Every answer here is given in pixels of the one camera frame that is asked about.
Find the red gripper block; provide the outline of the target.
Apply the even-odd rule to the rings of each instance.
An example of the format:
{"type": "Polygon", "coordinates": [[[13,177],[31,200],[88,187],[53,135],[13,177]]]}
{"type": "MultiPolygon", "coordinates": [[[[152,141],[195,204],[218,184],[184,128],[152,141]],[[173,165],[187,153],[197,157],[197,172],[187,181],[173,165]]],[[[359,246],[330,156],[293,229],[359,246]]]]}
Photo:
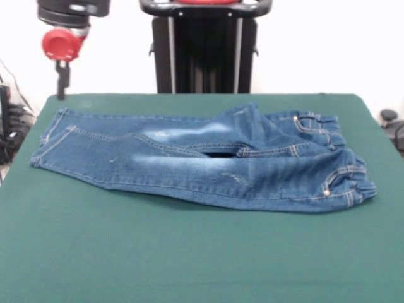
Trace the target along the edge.
{"type": "Polygon", "coordinates": [[[54,27],[42,38],[42,50],[51,60],[56,61],[57,99],[65,99],[65,89],[70,86],[70,67],[67,61],[75,60],[90,31],[85,28],[54,27]]]}

